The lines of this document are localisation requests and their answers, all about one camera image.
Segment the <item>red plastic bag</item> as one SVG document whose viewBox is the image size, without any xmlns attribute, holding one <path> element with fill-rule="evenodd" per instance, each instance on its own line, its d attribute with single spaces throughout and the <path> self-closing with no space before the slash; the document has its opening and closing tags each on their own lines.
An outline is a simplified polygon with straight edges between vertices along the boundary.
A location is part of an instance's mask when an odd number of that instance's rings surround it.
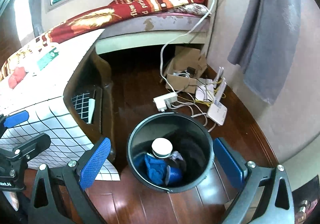
<svg viewBox="0 0 320 224">
<path fill-rule="evenodd" d="M 14 89 L 26 76 L 24 67 L 16 67 L 12 75 L 8 79 L 8 85 L 11 89 Z"/>
</svg>

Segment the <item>large blue paper cup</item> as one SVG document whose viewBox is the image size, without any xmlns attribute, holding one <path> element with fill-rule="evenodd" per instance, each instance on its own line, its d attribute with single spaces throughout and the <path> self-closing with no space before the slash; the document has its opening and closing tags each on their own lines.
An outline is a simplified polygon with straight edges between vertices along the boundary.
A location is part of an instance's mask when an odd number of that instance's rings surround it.
<svg viewBox="0 0 320 224">
<path fill-rule="evenodd" d="M 164 181 L 166 186 L 179 182 L 181 178 L 182 178 L 182 172 L 179 168 L 167 166 L 167 173 Z"/>
</svg>

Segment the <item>green white carton box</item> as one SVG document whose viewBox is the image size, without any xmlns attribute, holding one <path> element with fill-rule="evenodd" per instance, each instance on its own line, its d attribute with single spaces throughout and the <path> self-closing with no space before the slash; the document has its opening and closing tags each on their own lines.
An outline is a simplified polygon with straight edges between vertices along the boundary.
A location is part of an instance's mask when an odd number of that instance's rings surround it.
<svg viewBox="0 0 320 224">
<path fill-rule="evenodd" d="M 59 55 L 57 48 L 54 47 L 51 51 L 46 53 L 42 58 L 37 61 L 37 66 L 39 70 L 43 70 L 52 60 L 54 60 Z"/>
</svg>

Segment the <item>red white paper cup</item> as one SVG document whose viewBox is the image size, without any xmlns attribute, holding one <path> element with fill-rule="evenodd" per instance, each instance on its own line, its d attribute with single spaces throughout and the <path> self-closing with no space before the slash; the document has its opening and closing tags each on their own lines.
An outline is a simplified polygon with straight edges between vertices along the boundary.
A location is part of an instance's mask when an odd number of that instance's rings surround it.
<svg viewBox="0 0 320 224">
<path fill-rule="evenodd" d="M 156 138 L 151 145 L 152 153 L 160 159 L 168 158 L 173 150 L 172 143 L 165 138 Z"/>
</svg>

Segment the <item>blue cloth rag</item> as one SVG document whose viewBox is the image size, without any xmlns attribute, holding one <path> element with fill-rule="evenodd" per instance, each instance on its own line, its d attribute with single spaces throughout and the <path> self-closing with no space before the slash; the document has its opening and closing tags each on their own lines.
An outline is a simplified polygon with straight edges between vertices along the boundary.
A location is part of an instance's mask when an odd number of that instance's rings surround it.
<svg viewBox="0 0 320 224">
<path fill-rule="evenodd" d="M 148 178 L 154 184 L 160 186 L 164 184 L 167 175 L 167 163 L 164 160 L 154 158 L 149 154 L 144 155 Z"/>
</svg>

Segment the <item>blue white paper cup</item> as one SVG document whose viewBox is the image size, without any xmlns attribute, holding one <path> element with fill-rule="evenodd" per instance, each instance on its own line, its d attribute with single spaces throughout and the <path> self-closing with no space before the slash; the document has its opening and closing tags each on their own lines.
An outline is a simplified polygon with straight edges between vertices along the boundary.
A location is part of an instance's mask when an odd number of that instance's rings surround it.
<svg viewBox="0 0 320 224">
<path fill-rule="evenodd" d="M 172 160 L 175 164 L 184 163 L 184 158 L 178 151 L 173 151 L 169 156 L 169 159 Z"/>
</svg>

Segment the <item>black plastic trash bucket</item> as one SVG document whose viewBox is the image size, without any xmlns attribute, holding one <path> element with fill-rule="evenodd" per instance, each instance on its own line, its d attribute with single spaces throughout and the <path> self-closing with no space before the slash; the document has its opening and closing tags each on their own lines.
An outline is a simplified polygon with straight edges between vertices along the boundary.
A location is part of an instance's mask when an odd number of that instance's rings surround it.
<svg viewBox="0 0 320 224">
<path fill-rule="evenodd" d="M 213 140 L 192 117 L 159 113 L 135 127 L 126 157 L 133 175 L 148 188 L 181 193 L 207 177 L 214 160 Z"/>
</svg>

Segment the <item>white grid tablecloth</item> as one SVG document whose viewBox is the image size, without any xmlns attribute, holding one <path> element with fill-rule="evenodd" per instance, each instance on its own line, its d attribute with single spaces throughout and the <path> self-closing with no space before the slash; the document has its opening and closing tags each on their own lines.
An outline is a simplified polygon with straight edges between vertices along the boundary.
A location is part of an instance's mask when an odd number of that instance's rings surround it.
<svg viewBox="0 0 320 224">
<path fill-rule="evenodd" d="M 50 147 L 28 162 L 30 169 L 37 169 L 41 164 L 51 168 L 63 166 L 70 160 L 78 160 L 94 146 L 68 111 L 63 92 L 82 58 L 95 49 L 102 32 L 102 29 L 94 30 L 54 43 L 44 53 L 28 56 L 22 65 L 27 74 L 14 89 L 9 87 L 7 78 L 1 81 L 1 113 L 12 115 L 23 110 L 29 113 L 27 121 L 5 131 L 1 147 L 12 150 L 41 133 L 51 139 Z M 37 61 L 54 47 L 59 55 L 39 70 Z M 86 91 L 75 95 L 71 102 L 85 123 L 93 122 L 95 99 L 92 94 Z"/>
</svg>

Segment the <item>white wifi router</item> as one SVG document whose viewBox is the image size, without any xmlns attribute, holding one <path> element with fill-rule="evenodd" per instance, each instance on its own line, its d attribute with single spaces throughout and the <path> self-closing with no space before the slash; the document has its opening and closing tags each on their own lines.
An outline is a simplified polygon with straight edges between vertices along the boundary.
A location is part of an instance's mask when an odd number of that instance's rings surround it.
<svg viewBox="0 0 320 224">
<path fill-rule="evenodd" d="M 214 78 L 214 87 L 217 87 L 214 94 L 213 102 L 211 103 L 207 117 L 214 121 L 218 126 L 222 126 L 227 115 L 227 108 L 221 103 L 222 96 L 227 87 L 226 79 L 223 77 L 223 67 L 219 67 L 218 73 Z"/>
</svg>

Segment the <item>white power strip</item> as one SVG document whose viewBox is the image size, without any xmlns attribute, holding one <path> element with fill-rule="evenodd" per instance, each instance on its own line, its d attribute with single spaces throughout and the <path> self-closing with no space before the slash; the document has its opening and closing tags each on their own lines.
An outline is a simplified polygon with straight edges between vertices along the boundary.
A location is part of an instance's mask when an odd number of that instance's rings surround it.
<svg viewBox="0 0 320 224">
<path fill-rule="evenodd" d="M 167 93 L 153 99 L 154 104 L 159 112 L 167 110 L 172 103 L 177 102 L 177 94 L 175 92 Z"/>
</svg>

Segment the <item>cardboard box on floor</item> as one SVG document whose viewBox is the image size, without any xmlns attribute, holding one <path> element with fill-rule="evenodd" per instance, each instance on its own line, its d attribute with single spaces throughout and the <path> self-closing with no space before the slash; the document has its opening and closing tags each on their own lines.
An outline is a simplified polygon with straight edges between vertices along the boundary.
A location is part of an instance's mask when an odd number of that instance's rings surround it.
<svg viewBox="0 0 320 224">
<path fill-rule="evenodd" d="M 163 73 L 169 83 L 166 88 L 195 94 L 198 79 L 206 69 L 206 56 L 199 49 L 176 46 L 175 56 Z"/>
</svg>

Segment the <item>bed with red headboard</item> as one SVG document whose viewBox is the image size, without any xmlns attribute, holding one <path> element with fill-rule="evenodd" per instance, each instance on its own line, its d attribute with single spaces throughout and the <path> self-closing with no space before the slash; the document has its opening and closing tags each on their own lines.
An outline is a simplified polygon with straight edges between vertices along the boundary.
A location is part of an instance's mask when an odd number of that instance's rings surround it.
<svg viewBox="0 0 320 224">
<path fill-rule="evenodd" d="M 99 8 L 113 0 L 63 0 L 50 5 L 41 1 L 44 31 L 80 13 Z M 215 15 L 200 21 L 200 17 L 183 13 L 155 13 L 130 19 L 107 27 L 95 44 L 97 54 L 122 51 L 130 48 L 164 45 L 203 45 L 212 32 Z"/>
</svg>

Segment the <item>red yellow patterned blanket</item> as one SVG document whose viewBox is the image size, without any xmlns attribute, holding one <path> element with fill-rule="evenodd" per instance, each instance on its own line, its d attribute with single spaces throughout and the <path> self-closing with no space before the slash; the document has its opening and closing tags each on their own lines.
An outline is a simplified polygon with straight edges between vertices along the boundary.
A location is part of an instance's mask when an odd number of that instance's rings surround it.
<svg viewBox="0 0 320 224">
<path fill-rule="evenodd" d="M 93 30 L 158 12 L 178 12 L 203 16 L 208 8 L 200 0 L 113 0 L 110 4 L 88 10 L 54 26 L 12 54 L 1 67 L 1 80 L 27 61 L 27 57 L 44 53 L 54 43 L 63 43 Z"/>
</svg>

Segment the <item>wooden table frame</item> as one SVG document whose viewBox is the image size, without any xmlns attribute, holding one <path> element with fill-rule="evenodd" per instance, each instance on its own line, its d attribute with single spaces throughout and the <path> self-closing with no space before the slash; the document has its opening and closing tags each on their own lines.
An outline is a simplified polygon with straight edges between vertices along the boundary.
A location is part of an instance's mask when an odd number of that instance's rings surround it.
<svg viewBox="0 0 320 224">
<path fill-rule="evenodd" d="M 82 58 L 63 92 L 63 101 L 68 111 L 89 140 L 93 143 L 101 137 L 111 140 L 111 152 L 107 157 L 110 162 L 116 158 L 112 88 L 109 63 L 92 49 Z M 85 123 L 71 102 L 72 97 L 86 91 L 95 99 L 92 123 Z"/>
</svg>

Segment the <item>grey curtain right wall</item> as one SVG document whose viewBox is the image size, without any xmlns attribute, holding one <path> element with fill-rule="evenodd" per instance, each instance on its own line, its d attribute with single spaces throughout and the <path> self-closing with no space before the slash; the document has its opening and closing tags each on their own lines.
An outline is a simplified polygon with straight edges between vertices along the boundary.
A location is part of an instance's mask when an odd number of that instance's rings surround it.
<svg viewBox="0 0 320 224">
<path fill-rule="evenodd" d="M 250 0 L 228 56 L 245 85 L 273 105 L 289 74 L 299 39 L 301 0 Z"/>
</svg>

